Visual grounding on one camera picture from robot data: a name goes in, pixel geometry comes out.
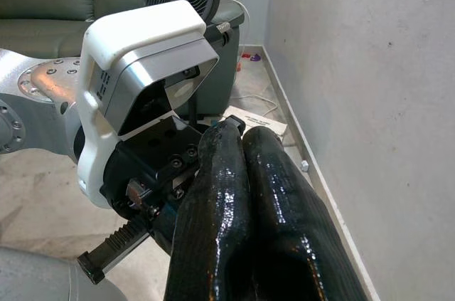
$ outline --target tiled floor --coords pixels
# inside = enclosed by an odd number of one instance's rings
[[[261,95],[277,102],[262,62],[242,61],[233,97]],[[273,105],[257,98],[233,98],[230,104],[263,115]],[[285,122],[280,108],[267,117]],[[299,165],[292,136],[284,146]],[[37,149],[0,156],[0,245],[74,259],[92,250],[124,220],[93,206],[76,183],[75,165],[60,155]],[[139,246],[107,277],[129,300],[162,300],[169,258],[152,239]]]

